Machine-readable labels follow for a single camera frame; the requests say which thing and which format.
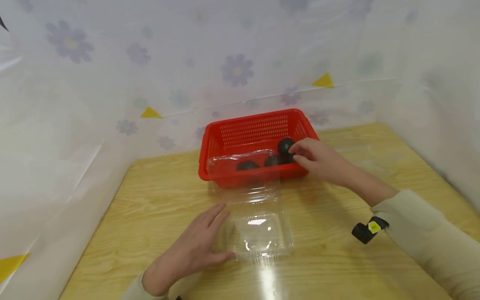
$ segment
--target beige sleeve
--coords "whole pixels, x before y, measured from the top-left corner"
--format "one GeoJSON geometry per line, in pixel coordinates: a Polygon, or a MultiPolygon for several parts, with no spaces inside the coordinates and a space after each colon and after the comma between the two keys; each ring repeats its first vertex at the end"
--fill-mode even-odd
{"type": "Polygon", "coordinates": [[[130,284],[128,289],[122,295],[120,300],[168,300],[167,296],[154,297],[147,293],[142,285],[142,279],[144,274],[141,273],[135,280],[130,284]]]}
{"type": "Polygon", "coordinates": [[[412,191],[372,207],[388,236],[455,300],[480,300],[480,243],[412,191]]]}

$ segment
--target wristwatch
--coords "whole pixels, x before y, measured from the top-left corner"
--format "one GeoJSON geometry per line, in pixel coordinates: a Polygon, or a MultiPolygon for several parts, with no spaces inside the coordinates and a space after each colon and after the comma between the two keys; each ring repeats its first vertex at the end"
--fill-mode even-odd
{"type": "Polygon", "coordinates": [[[365,225],[358,223],[352,230],[352,235],[356,237],[359,241],[365,245],[373,239],[382,230],[385,230],[389,227],[387,221],[373,216],[370,221],[365,225]]]}

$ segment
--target white backdrop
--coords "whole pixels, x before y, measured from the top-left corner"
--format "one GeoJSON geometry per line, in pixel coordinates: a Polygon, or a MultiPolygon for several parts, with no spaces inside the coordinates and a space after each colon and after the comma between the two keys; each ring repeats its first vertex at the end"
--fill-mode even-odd
{"type": "Polygon", "coordinates": [[[0,267],[30,254],[1,300],[56,299],[129,164],[199,148],[215,120],[383,120],[480,195],[475,0],[9,0],[0,15],[0,267]],[[333,89],[312,86],[327,72],[333,89]]]}

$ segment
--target red basket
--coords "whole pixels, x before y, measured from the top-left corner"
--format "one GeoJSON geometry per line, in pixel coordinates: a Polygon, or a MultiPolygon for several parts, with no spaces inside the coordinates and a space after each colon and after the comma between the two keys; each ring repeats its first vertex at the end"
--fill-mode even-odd
{"type": "Polygon", "coordinates": [[[290,137],[295,142],[310,137],[318,140],[307,117],[299,109],[285,109],[269,113],[218,121],[205,128],[200,150],[198,175],[203,180],[213,180],[223,188],[234,188],[249,184],[252,176],[262,178],[279,177],[280,180],[303,177],[308,171],[299,164],[285,164],[236,171],[225,168],[225,173],[208,174],[207,161],[216,156],[229,156],[271,149],[277,153],[278,142],[290,137]]]}

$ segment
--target wooden table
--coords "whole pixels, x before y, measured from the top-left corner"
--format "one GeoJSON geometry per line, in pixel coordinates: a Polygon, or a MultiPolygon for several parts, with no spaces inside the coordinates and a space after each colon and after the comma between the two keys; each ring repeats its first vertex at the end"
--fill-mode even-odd
{"type": "MultiPolygon", "coordinates": [[[[380,123],[319,132],[348,159],[398,189],[410,188],[480,240],[480,218],[452,187],[380,123]]],[[[61,300],[118,299],[138,273],[215,200],[197,175],[198,151],[130,167],[61,300]]],[[[368,206],[309,175],[283,182],[294,242],[273,265],[229,262],[205,270],[184,300],[450,299],[385,234],[367,246],[351,234],[368,206]]]]}

